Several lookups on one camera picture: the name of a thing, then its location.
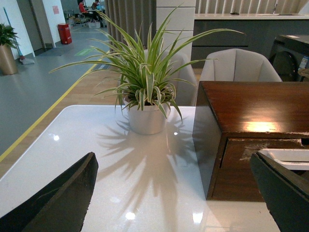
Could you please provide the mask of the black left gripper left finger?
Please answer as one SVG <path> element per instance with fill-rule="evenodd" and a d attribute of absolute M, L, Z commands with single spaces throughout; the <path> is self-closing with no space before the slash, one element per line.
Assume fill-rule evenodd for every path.
<path fill-rule="evenodd" d="M 94 192 L 98 161 L 87 153 L 0 219 L 2 232 L 80 232 Z"/>

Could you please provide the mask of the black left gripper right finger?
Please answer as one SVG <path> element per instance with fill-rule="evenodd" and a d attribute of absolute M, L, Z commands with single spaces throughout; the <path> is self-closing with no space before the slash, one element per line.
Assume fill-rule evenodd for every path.
<path fill-rule="evenodd" d="M 260 152 L 250 167 L 271 216 L 281 232 L 309 230 L 309 181 Z"/>

